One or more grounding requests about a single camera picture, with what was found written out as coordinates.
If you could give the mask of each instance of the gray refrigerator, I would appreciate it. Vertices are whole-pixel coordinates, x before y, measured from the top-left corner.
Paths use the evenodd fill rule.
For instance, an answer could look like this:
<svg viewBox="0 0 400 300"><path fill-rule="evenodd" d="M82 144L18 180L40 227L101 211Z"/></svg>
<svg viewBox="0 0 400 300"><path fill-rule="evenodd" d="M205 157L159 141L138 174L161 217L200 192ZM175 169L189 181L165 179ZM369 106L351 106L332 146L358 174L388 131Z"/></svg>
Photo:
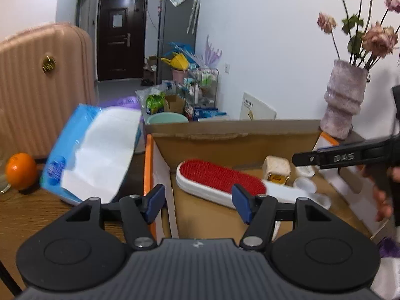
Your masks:
<svg viewBox="0 0 400 300"><path fill-rule="evenodd" d="M188 44L195 51L197 24L195 24L194 35L192 34L193 24L187 34L189 19L191 17L194 0L186 0L179 6L174 6L170 0L161 0L161 12L159 14L158 30L158 65L157 65L157 83L161 84L163 80L172 80L173 73L171 67L162 62L161 58L173 50L171 42Z"/></svg>

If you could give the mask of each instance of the floor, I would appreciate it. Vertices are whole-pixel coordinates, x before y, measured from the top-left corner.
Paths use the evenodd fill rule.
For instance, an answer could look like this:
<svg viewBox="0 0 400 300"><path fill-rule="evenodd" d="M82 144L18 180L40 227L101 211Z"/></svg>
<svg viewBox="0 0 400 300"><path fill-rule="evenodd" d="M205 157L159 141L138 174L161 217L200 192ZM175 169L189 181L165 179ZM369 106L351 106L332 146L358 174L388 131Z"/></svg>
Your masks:
<svg viewBox="0 0 400 300"><path fill-rule="evenodd" d="M99 104L122 97L135 96L137 90L147 89L142 86L142 79L108 80L97 83Z"/></svg>

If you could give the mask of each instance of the pink flower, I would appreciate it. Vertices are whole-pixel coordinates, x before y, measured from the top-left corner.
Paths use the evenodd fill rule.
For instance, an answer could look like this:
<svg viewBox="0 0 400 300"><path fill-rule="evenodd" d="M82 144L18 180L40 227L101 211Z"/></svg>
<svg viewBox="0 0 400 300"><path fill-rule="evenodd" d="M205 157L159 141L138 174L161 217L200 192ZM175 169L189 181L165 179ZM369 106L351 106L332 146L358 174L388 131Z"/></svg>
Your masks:
<svg viewBox="0 0 400 300"><path fill-rule="evenodd" d="M399 35L395 34L393 27L383 28L379 22L372 25L371 29L362 37L362 47L371 52L373 56L385 58L393 54L393 48L399 42Z"/></svg>
<svg viewBox="0 0 400 300"><path fill-rule="evenodd" d="M332 30L338 25L333 17L322 12L319 13L317 24L326 34L332 34Z"/></svg>
<svg viewBox="0 0 400 300"><path fill-rule="evenodd" d="M386 0L385 4L389 11L400 13L400 0Z"/></svg>

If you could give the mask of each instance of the dark wooden door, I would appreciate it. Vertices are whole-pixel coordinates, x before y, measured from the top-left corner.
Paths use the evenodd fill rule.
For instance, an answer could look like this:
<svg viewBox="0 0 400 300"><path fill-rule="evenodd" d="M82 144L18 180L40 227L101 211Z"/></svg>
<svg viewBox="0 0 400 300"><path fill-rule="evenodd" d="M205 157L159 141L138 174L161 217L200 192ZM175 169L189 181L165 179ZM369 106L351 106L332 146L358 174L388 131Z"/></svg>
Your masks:
<svg viewBox="0 0 400 300"><path fill-rule="evenodd" d="M147 0L99 0L99 81L143 78Z"/></svg>

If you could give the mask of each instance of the pink textured vase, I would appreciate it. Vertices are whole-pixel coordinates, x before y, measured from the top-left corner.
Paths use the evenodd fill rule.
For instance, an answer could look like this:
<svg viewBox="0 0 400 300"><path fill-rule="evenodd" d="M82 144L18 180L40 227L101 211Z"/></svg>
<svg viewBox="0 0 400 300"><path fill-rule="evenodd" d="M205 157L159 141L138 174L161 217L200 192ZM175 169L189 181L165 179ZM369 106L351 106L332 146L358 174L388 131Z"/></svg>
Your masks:
<svg viewBox="0 0 400 300"><path fill-rule="evenodd" d="M325 100L327 108L321 120L321 129L334 138L344 140L349 135L352 118L360 113L367 86L368 71L335 61Z"/></svg>

